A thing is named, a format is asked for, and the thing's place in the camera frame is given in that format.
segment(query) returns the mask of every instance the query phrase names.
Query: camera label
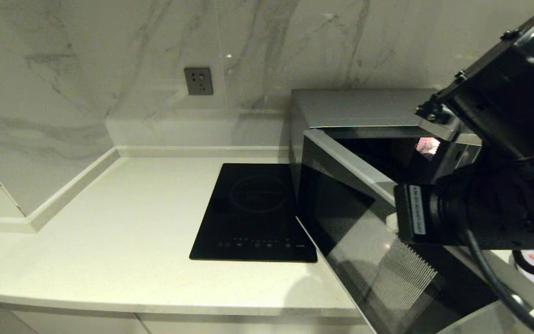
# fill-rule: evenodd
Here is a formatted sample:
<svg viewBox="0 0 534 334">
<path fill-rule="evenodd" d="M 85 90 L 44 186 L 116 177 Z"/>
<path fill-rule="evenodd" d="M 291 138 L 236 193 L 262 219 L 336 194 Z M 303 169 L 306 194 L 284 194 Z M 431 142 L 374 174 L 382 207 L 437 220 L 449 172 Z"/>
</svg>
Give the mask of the camera label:
<svg viewBox="0 0 534 334">
<path fill-rule="evenodd" d="M 426 234 L 426 220 L 424 219 L 424 203 L 421 198 L 420 186 L 409 186 L 409 199 L 411 203 L 411 218 L 413 221 L 413 232 L 415 234 Z"/>
</svg>

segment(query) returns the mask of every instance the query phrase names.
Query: cooktop burner ring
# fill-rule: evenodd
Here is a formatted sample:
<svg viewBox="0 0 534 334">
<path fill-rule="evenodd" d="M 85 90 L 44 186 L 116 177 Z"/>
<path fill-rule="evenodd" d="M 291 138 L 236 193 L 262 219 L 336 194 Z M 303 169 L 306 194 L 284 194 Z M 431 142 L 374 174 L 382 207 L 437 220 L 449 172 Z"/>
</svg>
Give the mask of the cooktop burner ring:
<svg viewBox="0 0 534 334">
<path fill-rule="evenodd" d="M 236 182 L 229 193 L 232 205 L 248 213 L 269 213 L 286 202 L 286 186 L 274 177 L 257 175 Z"/>
</svg>

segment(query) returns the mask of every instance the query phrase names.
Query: microwave door handle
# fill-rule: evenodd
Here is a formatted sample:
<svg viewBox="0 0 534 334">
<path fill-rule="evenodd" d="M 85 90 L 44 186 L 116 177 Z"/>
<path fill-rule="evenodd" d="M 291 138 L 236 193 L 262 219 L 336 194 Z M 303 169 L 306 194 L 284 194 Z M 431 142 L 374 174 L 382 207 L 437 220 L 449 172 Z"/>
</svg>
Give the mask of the microwave door handle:
<svg viewBox="0 0 534 334">
<path fill-rule="evenodd" d="M 304 131 L 304 135 L 364 182 L 368 188 L 371 188 L 385 201 L 394 206 L 393 188 L 397 185 L 396 182 L 329 137 L 324 131 L 312 128 Z"/>
</svg>

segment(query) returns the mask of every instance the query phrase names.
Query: microwave door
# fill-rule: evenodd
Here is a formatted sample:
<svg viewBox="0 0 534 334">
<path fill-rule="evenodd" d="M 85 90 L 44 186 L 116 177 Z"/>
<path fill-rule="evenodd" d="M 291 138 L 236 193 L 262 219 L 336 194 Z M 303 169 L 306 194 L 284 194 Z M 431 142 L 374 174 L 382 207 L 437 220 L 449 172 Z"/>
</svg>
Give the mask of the microwave door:
<svg viewBox="0 0 534 334">
<path fill-rule="evenodd" d="M 378 333 L 436 333 L 495 301 L 449 252 L 406 245 L 386 229 L 394 186 L 323 131 L 305 131 L 298 218 L 369 324 Z M 464 293 L 473 288 L 475 300 Z"/>
</svg>

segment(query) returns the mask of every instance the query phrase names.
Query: kitchen countertop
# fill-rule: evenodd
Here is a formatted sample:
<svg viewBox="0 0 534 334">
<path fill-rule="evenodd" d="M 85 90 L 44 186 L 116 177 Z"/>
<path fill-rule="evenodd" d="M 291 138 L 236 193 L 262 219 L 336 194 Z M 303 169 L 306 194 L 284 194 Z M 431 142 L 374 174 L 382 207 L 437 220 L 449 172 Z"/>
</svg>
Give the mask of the kitchen countertop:
<svg viewBox="0 0 534 334">
<path fill-rule="evenodd" d="M 34 235 L 0 232 L 0 302 L 210 315 L 358 316 L 318 263 L 193 261 L 222 163 L 120 158 Z"/>
</svg>

